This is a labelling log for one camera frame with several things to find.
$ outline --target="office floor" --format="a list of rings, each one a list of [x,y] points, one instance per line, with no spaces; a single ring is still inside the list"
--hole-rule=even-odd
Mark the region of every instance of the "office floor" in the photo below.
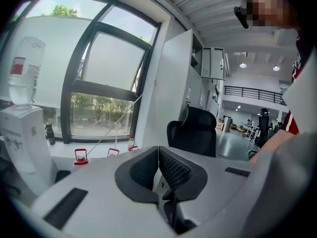
[[[216,129],[216,152],[231,160],[248,161],[248,151],[258,151],[255,144],[246,139],[243,133],[237,130],[230,130],[226,133]]]

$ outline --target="black office chair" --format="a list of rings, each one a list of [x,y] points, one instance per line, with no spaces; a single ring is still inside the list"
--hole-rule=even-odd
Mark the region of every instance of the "black office chair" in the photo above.
[[[261,109],[261,116],[259,117],[259,128],[260,128],[260,136],[259,138],[255,139],[256,145],[261,148],[264,146],[264,144],[267,142],[267,136],[268,136],[268,122],[269,122],[269,116],[268,116],[268,110],[267,109]],[[248,152],[248,156],[251,159],[257,151],[250,150]]]
[[[167,125],[168,145],[200,155],[216,156],[216,118],[212,113],[187,107],[184,121]]]

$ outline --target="plastic bottle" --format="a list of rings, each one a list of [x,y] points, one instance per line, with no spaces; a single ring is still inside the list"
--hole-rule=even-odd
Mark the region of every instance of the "plastic bottle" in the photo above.
[[[29,105],[33,100],[45,48],[45,43],[35,37],[27,36],[21,41],[9,77],[9,94],[14,104]]]
[[[130,136],[130,139],[128,141],[128,151],[131,151],[131,148],[134,146],[134,139],[133,136]]]

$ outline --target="window frame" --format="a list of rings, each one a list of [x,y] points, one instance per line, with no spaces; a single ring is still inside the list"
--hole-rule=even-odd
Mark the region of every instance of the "window frame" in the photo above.
[[[14,35],[15,30],[17,29],[18,25],[22,22],[23,18],[32,10],[32,8],[40,1],[40,0],[22,0],[19,6],[21,6],[24,2],[30,1],[30,3],[26,6],[26,8],[22,11],[22,13],[18,16],[17,20],[14,22],[8,22],[7,25],[4,27],[2,32],[8,31],[5,41],[3,42],[3,46],[0,50],[0,62],[2,60],[3,54],[5,52],[6,46],[9,43],[11,37]],[[92,19],[84,33],[82,34],[81,38],[79,39],[72,55],[69,60],[65,78],[62,87],[62,94],[61,94],[61,104],[60,104],[60,123],[61,123],[61,131],[62,131],[62,140],[63,143],[69,144],[70,142],[98,142],[102,137],[81,137],[81,136],[74,136],[71,135],[70,130],[70,107],[71,107],[71,94],[72,93],[84,93],[84,94],[91,94],[97,96],[104,96],[110,97],[120,100],[127,100],[127,101],[135,101],[143,92],[144,85],[146,81],[147,72],[149,69],[149,65],[151,62],[153,49],[159,34],[160,22],[156,22],[144,13],[140,12],[139,10],[120,2],[119,0],[95,0],[100,2],[107,3],[104,8]],[[140,38],[125,32],[119,28],[114,26],[102,23],[101,21],[105,18],[105,16],[114,8],[119,7],[141,19],[148,22],[152,26],[155,27],[155,31],[153,33],[153,37],[151,39],[152,45],[146,43],[145,41],[141,40]],[[112,36],[116,35],[115,37],[120,38],[124,41],[127,41],[135,46],[145,48],[144,59],[143,62],[140,64],[141,72],[139,83],[136,89],[136,92],[132,92],[129,90],[124,90],[116,87],[105,86],[97,83],[91,83],[87,81],[77,80],[77,72],[79,65],[82,61],[83,53],[87,47],[87,45],[93,40],[97,31],[96,29],[104,29],[107,31],[112,32],[110,34]],[[139,116],[139,109],[140,109],[141,99],[135,104],[133,115],[132,115],[132,122],[130,128],[130,135],[135,136],[137,120]],[[129,136],[118,136],[117,141],[127,141]],[[114,142],[114,137],[109,137],[101,140],[101,142]]]

